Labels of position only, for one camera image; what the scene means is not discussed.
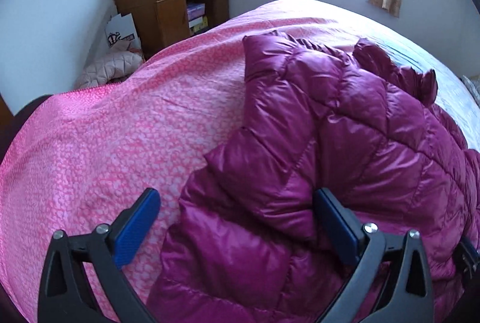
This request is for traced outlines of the pale pink quilted cushion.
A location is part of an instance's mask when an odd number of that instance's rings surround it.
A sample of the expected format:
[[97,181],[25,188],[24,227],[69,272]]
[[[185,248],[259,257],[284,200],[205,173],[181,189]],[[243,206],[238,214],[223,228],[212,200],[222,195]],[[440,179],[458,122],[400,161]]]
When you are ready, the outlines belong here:
[[99,87],[132,75],[143,64],[141,55],[131,51],[107,54],[86,66],[76,80],[75,89]]

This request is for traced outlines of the stack of books in desk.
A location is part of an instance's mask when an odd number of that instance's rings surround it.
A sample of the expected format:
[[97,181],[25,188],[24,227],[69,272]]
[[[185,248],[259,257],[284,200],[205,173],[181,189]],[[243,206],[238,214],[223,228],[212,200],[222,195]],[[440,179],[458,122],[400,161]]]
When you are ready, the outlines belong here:
[[191,35],[197,34],[208,27],[208,18],[205,14],[204,3],[188,3],[187,19]]

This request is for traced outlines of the brown wooden desk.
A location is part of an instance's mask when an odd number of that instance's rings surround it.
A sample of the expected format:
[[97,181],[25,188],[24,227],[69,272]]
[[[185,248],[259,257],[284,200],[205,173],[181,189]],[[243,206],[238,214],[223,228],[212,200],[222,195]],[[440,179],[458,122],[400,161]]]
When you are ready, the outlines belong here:
[[189,3],[204,4],[209,29],[230,19],[229,0],[114,0],[114,3],[120,15],[132,15],[147,59],[191,36]]

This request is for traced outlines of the white paper bag with crown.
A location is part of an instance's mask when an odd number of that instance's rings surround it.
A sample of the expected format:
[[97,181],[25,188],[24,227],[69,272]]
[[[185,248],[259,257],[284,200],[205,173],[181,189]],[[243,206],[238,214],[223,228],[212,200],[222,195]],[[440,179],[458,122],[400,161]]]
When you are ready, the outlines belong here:
[[140,52],[140,38],[131,14],[113,16],[107,23],[105,34],[109,49],[112,51],[129,50]]

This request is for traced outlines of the magenta puffer down jacket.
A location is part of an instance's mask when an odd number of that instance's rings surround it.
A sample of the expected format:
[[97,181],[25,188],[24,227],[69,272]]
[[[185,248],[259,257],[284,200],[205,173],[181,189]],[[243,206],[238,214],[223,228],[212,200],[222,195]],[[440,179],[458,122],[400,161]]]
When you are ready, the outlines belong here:
[[351,53],[245,37],[243,122],[180,196],[147,307],[160,322],[311,322],[347,277],[312,212],[327,188],[381,230],[422,235],[442,321],[453,252],[479,243],[479,153],[434,102],[434,72],[362,39]]

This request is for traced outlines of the pink and blue bedsheet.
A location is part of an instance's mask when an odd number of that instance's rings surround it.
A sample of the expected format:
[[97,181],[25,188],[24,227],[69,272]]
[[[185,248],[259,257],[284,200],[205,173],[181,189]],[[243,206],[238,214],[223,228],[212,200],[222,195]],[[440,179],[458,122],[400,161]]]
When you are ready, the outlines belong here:
[[434,72],[435,104],[479,154],[479,108],[455,75],[420,46],[326,3],[270,2],[162,50],[120,84],[39,99],[19,113],[12,135],[1,136],[1,286],[25,320],[37,318],[52,233],[92,230],[153,187],[162,209],[125,271],[147,303],[162,271],[166,234],[180,218],[186,182],[242,126],[243,40],[271,32],[345,53],[366,39],[397,67]]

